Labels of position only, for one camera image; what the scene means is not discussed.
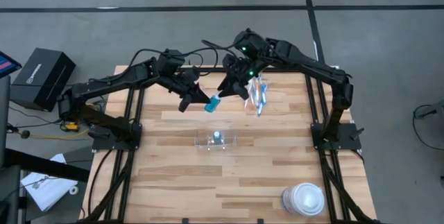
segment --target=white paper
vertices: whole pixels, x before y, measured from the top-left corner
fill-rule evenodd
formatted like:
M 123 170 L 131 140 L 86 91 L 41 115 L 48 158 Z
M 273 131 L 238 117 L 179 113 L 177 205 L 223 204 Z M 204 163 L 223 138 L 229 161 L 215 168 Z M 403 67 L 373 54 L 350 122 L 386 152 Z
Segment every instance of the white paper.
M 65 158 L 63 154 L 57 154 L 51 158 L 51 161 L 65 163 Z M 70 188 L 77 185 L 77 181 L 68 180 L 68 179 L 47 179 L 41 182 L 38 182 L 44 178 L 53 178 L 52 176 L 39 174 L 39 173 L 30 173 L 25 178 L 22 179 L 22 185 L 28 185 L 33 182 L 32 185 L 29 185 L 26 188 L 28 193 L 34 199 L 37 206 L 39 206 L 40 210 L 45 212 L 50 207 L 52 207 L 62 196 L 64 196 Z

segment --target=white cup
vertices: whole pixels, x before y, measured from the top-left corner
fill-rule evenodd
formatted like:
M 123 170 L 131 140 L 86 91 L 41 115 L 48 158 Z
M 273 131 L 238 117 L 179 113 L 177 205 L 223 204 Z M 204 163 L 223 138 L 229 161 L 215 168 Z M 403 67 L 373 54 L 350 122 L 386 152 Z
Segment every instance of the white cup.
M 316 216 L 324 208 L 322 189 L 312 183 L 301 183 L 282 192 L 282 207 L 291 214 Z

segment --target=gray floor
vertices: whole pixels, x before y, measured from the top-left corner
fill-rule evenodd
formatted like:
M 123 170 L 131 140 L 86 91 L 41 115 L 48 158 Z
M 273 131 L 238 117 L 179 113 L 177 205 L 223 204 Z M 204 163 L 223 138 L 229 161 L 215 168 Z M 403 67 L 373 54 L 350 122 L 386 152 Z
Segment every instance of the gray floor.
M 444 4 L 444 0 L 313 0 L 319 5 Z M 196 6 L 277 4 L 303 5 L 305 0 L 0 0 L 0 8 L 107 6 Z M 443 10 L 317 12 L 328 64 L 353 75 L 352 114 L 361 136 L 366 171 L 377 215 L 387 223 L 444 223 L 444 153 L 422 145 L 411 126 L 412 110 L 444 96 Z M 246 27 L 286 39 L 314 55 L 305 11 L 287 12 L 107 12 L 0 13 L 0 49 L 25 63 L 35 47 L 64 51 L 78 65 L 71 83 L 111 74 L 140 48 L 200 47 L 201 39 L 231 43 Z M 211 64 L 211 54 L 205 56 Z M 56 119 L 57 112 L 39 113 Z M 37 123 L 16 112 L 12 124 Z M 429 144 L 444 148 L 443 120 L 418 122 Z M 57 126 L 34 133 L 62 135 Z M 8 147 L 50 157 L 91 144 L 8 136 Z M 35 223 L 73 221 L 78 209 L 53 214 Z

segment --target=blue object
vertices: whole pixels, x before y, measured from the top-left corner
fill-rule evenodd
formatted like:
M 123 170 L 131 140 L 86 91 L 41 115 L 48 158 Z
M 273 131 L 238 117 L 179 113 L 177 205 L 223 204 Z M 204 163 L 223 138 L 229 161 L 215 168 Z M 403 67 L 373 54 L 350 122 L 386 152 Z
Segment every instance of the blue object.
M 222 137 L 219 131 L 214 131 L 213 133 L 214 144 L 222 144 Z
M 261 85 L 261 91 L 262 91 L 262 103 L 264 105 L 266 105 L 266 90 L 268 89 L 268 87 L 266 86 L 266 84 L 262 84 Z
M 206 111 L 206 112 L 209 112 L 209 113 L 212 113 L 213 111 L 216 110 L 217 105 L 218 105 L 220 102 L 221 102 L 221 99 L 220 99 L 217 95 L 212 96 L 212 97 L 210 98 L 210 103 L 208 103 L 208 104 L 205 105 L 205 111 Z

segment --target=wooden tabletop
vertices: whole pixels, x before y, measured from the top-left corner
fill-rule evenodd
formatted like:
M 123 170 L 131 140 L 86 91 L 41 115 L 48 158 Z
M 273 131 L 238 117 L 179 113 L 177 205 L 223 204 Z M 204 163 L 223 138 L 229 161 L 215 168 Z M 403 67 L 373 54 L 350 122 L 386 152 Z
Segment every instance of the wooden tabletop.
M 120 73 L 124 66 L 116 68 Z M 213 73 L 199 79 L 211 96 L 224 74 Z M 260 118 L 244 110 L 238 96 L 223 98 L 217 111 L 207 113 L 203 105 L 178 111 L 180 99 L 158 85 L 146 90 L 141 124 L 143 135 L 135 153 L 126 223 L 329 223 L 327 206 L 313 218 L 286 213 L 280 194 L 287 187 L 312 182 L 324 189 L 321 166 L 314 150 L 312 123 L 305 77 L 299 73 L 265 73 L 268 104 Z M 331 104 L 330 86 L 324 86 Z M 314 93 L 320 111 L 314 82 Z M 122 116 L 128 91 L 110 95 L 106 113 Z M 132 115 L 137 103 L 134 96 Z M 344 121 L 351 120 L 349 112 Z M 237 147 L 227 150 L 198 150 L 197 130 L 235 130 Z M 90 180 L 105 151 L 94 156 Z M 93 208 L 110 186 L 115 151 L 106 159 L 94 187 Z M 362 161 L 350 151 L 339 152 L 345 188 L 364 213 L 376 218 Z M 120 191 L 114 201 L 117 217 Z M 88 195 L 83 202 L 87 209 Z M 341 218 L 338 197 L 336 212 Z

